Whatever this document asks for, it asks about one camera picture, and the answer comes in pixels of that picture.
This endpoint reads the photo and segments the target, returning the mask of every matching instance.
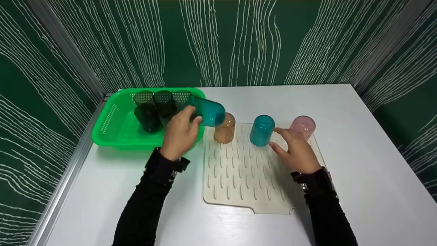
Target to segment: white table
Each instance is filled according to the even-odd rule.
[[[360,246],[437,242],[437,204],[349,84],[201,88],[237,122],[309,115],[340,203]],[[108,246],[149,153],[93,144],[48,239],[48,246]],[[311,245],[308,211],[253,214],[202,199],[203,147],[188,154],[164,204],[156,245]]]

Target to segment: green wall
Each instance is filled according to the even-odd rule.
[[[437,1],[358,92],[437,201]]]
[[[47,0],[106,92],[350,83],[407,0]],[[357,90],[436,199],[436,1]],[[0,245],[24,245],[99,100],[26,0],[0,1]]]
[[[108,92],[349,83],[406,0],[48,0]]]
[[[25,0],[0,2],[0,245],[24,245],[98,99]]]

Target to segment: plastic basket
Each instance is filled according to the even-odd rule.
[[[153,93],[161,90],[176,92],[187,90],[191,94],[205,98],[205,94],[197,88],[130,88],[119,90],[106,102],[102,113],[94,125],[91,137],[97,145],[110,146],[122,150],[152,150],[161,146],[164,130],[155,133],[145,132],[135,118],[135,103],[133,97],[140,91],[148,90]],[[199,126],[196,143],[203,137],[205,126]]]

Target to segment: right hand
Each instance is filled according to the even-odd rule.
[[[278,127],[274,128],[273,131],[284,138],[288,145],[288,151],[283,150],[274,142],[270,142],[269,145],[290,170],[311,174],[322,168],[311,145],[300,134],[291,129]]]
[[[187,106],[168,123],[160,150],[163,157],[176,161],[193,147],[202,121],[202,117],[198,116],[190,125],[190,117],[195,110],[195,107]]]

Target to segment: plastic cup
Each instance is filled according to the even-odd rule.
[[[163,128],[166,129],[171,118],[177,113],[176,102],[173,99],[173,93],[167,90],[158,91],[153,95],[153,102],[158,110],[161,124]]]
[[[228,144],[234,139],[235,118],[230,113],[225,113],[225,120],[215,127],[214,139],[221,144]]]
[[[250,131],[249,139],[257,147],[264,147],[270,142],[270,137],[275,127],[274,120],[268,115],[260,115],[255,118]]]
[[[153,103],[140,104],[135,108],[134,114],[144,131],[154,133],[160,129],[161,121]]]
[[[140,91],[134,95],[133,100],[137,106],[143,103],[153,103],[153,92],[151,91]]]
[[[173,93],[173,99],[176,103],[176,111],[179,113],[182,111],[187,105],[189,105],[191,92],[187,90],[180,90],[175,93]]]
[[[191,95],[188,104],[196,107],[192,118],[202,116],[201,125],[216,127],[225,120],[225,108],[218,102]]]
[[[302,115],[302,116],[296,117],[296,119],[293,120],[293,123],[291,123],[290,129],[301,134],[302,137],[306,141],[308,141],[308,139],[311,137],[311,135],[316,130],[316,123],[310,117]]]

